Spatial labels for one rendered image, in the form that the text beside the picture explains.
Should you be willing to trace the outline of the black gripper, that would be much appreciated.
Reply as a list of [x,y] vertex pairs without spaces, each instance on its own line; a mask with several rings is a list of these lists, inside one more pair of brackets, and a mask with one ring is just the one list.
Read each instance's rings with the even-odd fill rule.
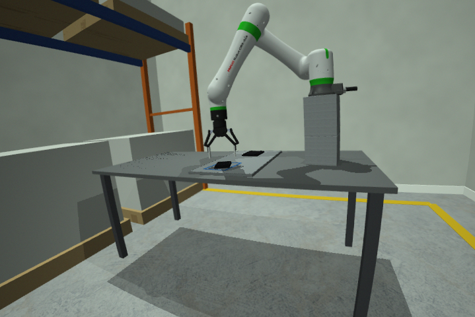
[[[231,132],[231,135],[233,136],[236,143],[227,135],[227,131]],[[214,133],[214,136],[209,142],[209,144],[207,145],[207,142],[209,141],[209,138],[212,132]],[[216,137],[224,137],[224,136],[233,144],[234,156],[236,157],[236,149],[237,149],[236,145],[239,144],[239,142],[233,133],[233,129],[232,128],[227,129],[226,121],[217,121],[217,122],[213,122],[213,130],[208,130],[208,135],[204,143],[204,147],[207,147],[207,152],[209,153],[209,159],[211,158],[210,145],[212,144],[212,142],[214,141]]]

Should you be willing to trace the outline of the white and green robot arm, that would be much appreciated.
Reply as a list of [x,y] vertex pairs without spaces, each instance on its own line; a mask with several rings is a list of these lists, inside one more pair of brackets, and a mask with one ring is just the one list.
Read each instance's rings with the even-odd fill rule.
[[207,88],[211,121],[227,120],[227,97],[254,46],[280,60],[300,79],[309,79],[309,96],[342,95],[346,91],[357,90],[357,87],[346,87],[343,83],[333,84],[334,60],[331,50],[318,49],[305,56],[266,29],[269,19],[269,10],[261,3],[252,4],[247,9],[223,64]]

